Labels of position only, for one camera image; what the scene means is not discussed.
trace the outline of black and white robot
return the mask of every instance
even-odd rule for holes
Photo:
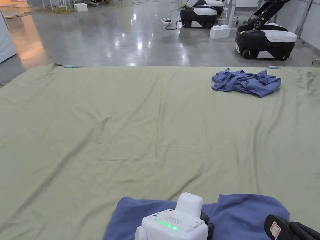
[[[275,23],[266,24],[290,0],[267,0],[236,33],[236,50],[245,59],[287,60],[297,35]]]
[[[185,28],[211,28],[223,12],[224,3],[217,0],[188,0],[180,18]]]

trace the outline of green led light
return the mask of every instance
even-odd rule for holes
[[[177,228],[177,227],[175,227],[175,226],[172,226],[172,225],[170,225],[170,224],[168,224],[168,223],[159,221],[158,219],[155,219],[155,221],[157,221],[157,222],[159,222],[159,223],[161,223],[161,224],[163,224],[163,225],[166,225],[166,226],[168,226],[168,227],[170,227],[170,228],[172,228],[172,229],[174,229],[174,230],[180,230],[179,228]]]

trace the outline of polished gray floor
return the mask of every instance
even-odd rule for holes
[[[9,19],[19,53],[0,64],[0,83],[53,62],[74,66],[249,67],[311,66],[316,58],[298,41],[287,61],[245,60],[235,51],[234,37],[213,40],[208,29],[165,30],[160,19],[178,5],[172,1],[140,0],[142,4],[128,6],[135,4],[134,0],[124,0],[121,6],[115,0],[115,7],[104,4],[90,7],[88,12],[35,13]],[[178,20],[179,14],[173,11],[172,19]]]

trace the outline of blue towel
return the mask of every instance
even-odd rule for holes
[[[133,240],[146,216],[175,209],[177,202],[122,198],[111,218],[104,240]],[[252,194],[220,195],[216,204],[204,204],[202,212],[213,223],[216,240],[270,240],[264,231],[269,214],[289,220],[289,212],[276,199]]]
[[[276,76],[267,75],[267,71],[258,74],[246,73],[243,70],[230,72],[227,68],[225,71],[216,73],[212,77],[215,82],[212,89],[216,91],[231,92],[237,91],[249,93],[264,97],[280,87],[281,79]]]

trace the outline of white box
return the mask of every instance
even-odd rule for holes
[[[228,38],[230,36],[230,28],[218,29],[221,26],[213,26],[210,30],[210,37],[213,39]]]
[[[88,10],[88,6],[85,3],[77,3],[73,4],[73,6],[77,12],[83,12]]]

